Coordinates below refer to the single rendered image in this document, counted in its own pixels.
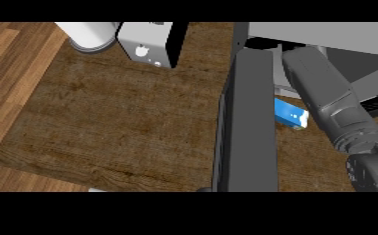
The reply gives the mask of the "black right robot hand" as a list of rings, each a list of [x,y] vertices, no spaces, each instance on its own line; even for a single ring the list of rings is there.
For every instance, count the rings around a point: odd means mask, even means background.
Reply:
[[[249,38],[245,41],[245,47],[251,49],[258,49],[258,50],[274,49],[279,44],[280,44],[279,40],[258,38],[258,37]]]

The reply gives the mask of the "grey microwave body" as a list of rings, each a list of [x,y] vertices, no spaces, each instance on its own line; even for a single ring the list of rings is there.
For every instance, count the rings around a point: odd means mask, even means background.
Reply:
[[[283,74],[280,54],[308,45],[327,57],[357,94],[360,104],[378,117],[378,22],[236,22],[231,55],[249,38],[280,41],[273,52],[276,94],[298,98]]]

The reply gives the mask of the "blue and white milk carton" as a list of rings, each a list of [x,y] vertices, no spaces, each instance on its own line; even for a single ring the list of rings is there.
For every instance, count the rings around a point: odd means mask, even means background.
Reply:
[[[274,120],[288,127],[301,130],[307,128],[308,111],[274,99]]]

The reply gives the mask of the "white and black box appliance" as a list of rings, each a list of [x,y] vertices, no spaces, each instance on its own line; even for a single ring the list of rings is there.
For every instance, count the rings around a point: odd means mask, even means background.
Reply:
[[[187,22],[124,22],[116,39],[130,59],[174,68],[187,26]]]

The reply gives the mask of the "white cylindrical container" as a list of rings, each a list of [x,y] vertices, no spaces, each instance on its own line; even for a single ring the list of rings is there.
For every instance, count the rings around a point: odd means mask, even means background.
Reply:
[[[56,25],[81,53],[97,53],[115,43],[118,22],[57,22]]]

